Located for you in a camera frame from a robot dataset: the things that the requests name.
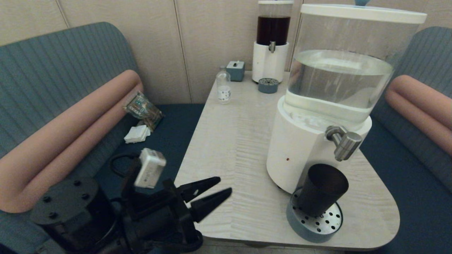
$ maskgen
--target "small blue box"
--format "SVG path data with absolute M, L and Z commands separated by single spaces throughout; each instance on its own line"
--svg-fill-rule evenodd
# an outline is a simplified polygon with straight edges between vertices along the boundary
M 226 71 L 231 75 L 231 81 L 242 81 L 245 75 L 245 62 L 230 61 Z

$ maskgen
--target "drip tray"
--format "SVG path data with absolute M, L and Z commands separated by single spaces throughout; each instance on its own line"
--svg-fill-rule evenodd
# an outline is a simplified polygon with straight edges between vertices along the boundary
M 322 243 L 328 241 L 342 225 L 342 211 L 339 205 L 334 203 L 320 216 L 309 216 L 303 212 L 302 207 L 297 206 L 297 200 L 301 189 L 295 191 L 287 204 L 286 216 L 292 229 L 303 239 Z

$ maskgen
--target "wood grain table surface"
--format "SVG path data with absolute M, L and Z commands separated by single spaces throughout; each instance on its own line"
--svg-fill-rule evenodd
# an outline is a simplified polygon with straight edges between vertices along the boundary
M 290 194 L 276 186 L 266 169 L 277 101 L 287 89 L 285 75 L 277 93 L 263 94 L 247 71 L 242 82 L 232 82 L 226 105 L 218 103 L 213 85 L 175 184 L 220 176 L 221 182 L 200 197 L 227 187 L 232 195 L 196 228 L 206 237 L 253 244 L 342 250 L 383 246 L 399 229 L 399 211 L 361 151 L 343 170 L 349 189 L 338 200 L 344 215 L 340 230 L 327 242 L 311 243 L 290 227 Z

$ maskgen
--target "bottle label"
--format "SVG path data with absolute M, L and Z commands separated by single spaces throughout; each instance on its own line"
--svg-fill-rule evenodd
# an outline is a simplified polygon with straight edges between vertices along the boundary
M 231 89 L 229 86 L 222 85 L 218 88 L 218 99 L 222 102 L 229 101 L 231 99 Z

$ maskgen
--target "dispenser tap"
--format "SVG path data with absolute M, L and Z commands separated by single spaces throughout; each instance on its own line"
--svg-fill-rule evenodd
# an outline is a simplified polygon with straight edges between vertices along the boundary
M 363 141 L 360 135 L 347 131 L 343 126 L 329 126 L 325 137 L 336 145 L 334 157 L 337 161 L 348 160 Z
M 270 41 L 270 45 L 268 46 L 268 50 L 272 53 L 275 52 L 276 49 L 276 42 Z

